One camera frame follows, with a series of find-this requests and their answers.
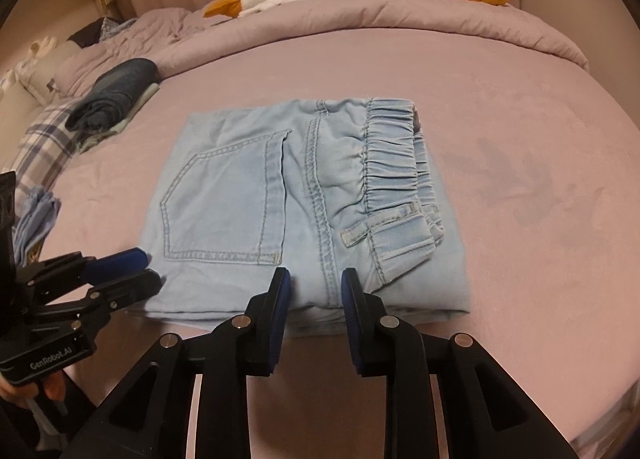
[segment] green cloth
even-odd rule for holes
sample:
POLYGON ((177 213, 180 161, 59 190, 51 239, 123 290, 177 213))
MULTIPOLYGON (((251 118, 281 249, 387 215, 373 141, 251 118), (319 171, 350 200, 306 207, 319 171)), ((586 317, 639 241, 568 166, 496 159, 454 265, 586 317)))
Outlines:
POLYGON ((76 151, 82 154, 89 149, 93 149, 97 144, 99 144, 102 140, 110 138, 111 136, 115 136, 116 134, 120 134, 129 122, 133 119, 133 117, 138 113, 142 106, 148 102, 150 97, 156 94, 156 91, 160 88, 160 86, 156 83, 151 84, 147 87, 144 92, 140 95, 140 98, 133 104, 133 107, 127 114, 126 118, 120 123, 115 124, 111 129, 106 132, 99 132, 97 134, 92 134, 87 138, 81 138, 79 140, 78 146, 76 147, 76 151))

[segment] back pocket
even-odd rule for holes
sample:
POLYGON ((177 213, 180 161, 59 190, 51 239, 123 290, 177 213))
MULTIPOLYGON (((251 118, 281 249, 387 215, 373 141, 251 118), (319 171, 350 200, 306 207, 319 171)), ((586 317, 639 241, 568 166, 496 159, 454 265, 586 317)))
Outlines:
POLYGON ((282 262, 285 188, 274 132, 196 154, 160 202, 167 259, 282 262))

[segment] metal screw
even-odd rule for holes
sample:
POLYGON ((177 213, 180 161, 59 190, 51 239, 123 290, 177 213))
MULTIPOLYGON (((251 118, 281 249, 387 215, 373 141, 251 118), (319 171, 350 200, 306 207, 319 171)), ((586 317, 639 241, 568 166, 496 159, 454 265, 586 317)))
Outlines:
POLYGON ((382 325, 382 327, 388 327, 389 329, 395 329, 400 325, 400 321, 395 316, 386 314, 380 319, 380 325, 382 325))
POLYGON ((238 329, 243 329, 251 325, 251 317, 245 314, 239 314, 231 319, 231 325, 238 329))
POLYGON ((453 338, 453 341, 460 347, 471 347, 474 344, 474 339, 466 333, 456 334, 456 337, 453 338))
POLYGON ((173 347, 177 343, 178 343, 178 336, 173 333, 167 333, 165 335, 162 335, 162 338, 160 339, 160 345, 165 349, 168 349, 169 347, 173 347))

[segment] elastic waistband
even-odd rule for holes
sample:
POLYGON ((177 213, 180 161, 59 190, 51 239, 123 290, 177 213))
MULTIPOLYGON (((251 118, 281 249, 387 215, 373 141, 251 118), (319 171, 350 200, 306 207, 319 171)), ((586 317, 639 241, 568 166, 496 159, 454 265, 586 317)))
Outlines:
POLYGON ((414 103, 367 104, 366 219, 341 232, 347 247, 369 238, 382 284, 427 260, 444 236, 414 103))

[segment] dark clothing item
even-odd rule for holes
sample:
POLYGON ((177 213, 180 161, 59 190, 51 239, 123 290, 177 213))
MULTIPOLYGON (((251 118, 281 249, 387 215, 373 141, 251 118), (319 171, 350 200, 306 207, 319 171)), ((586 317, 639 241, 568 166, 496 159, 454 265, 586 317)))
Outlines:
POLYGON ((102 32, 102 23, 105 17, 94 20, 91 24, 86 25, 82 30, 78 30, 69 37, 69 40, 75 42, 81 48, 87 48, 97 44, 100 41, 100 33, 102 32))
POLYGON ((160 83, 160 75, 150 60, 132 58, 116 65, 95 81, 69 114, 65 127, 87 134, 108 131, 127 116, 152 83, 160 83))

